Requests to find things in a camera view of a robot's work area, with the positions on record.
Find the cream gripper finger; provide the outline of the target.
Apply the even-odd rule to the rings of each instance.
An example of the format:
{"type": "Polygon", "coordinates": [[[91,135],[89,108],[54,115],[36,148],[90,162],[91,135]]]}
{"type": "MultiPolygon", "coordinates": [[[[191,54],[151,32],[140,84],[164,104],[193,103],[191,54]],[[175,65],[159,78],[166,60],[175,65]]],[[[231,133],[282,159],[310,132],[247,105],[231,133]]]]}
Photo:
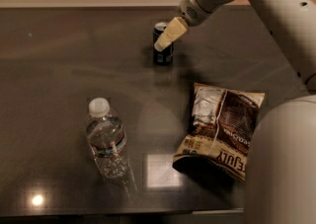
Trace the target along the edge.
{"type": "Polygon", "coordinates": [[[188,30],[188,24],[182,17],[175,17],[154,43],[158,51],[164,50],[188,30]]]}

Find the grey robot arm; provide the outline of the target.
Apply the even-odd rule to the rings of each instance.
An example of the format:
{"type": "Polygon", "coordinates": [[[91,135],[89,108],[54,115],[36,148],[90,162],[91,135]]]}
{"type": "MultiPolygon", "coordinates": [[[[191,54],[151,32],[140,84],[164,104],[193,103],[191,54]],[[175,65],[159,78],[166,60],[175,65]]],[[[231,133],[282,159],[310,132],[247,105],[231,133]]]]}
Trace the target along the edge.
{"type": "MultiPolygon", "coordinates": [[[[163,50],[233,0],[182,0],[154,46],[163,50]]],[[[260,120],[248,157],[244,224],[316,224],[316,5],[248,0],[278,50],[257,54],[260,86],[279,92],[260,120]]]]}

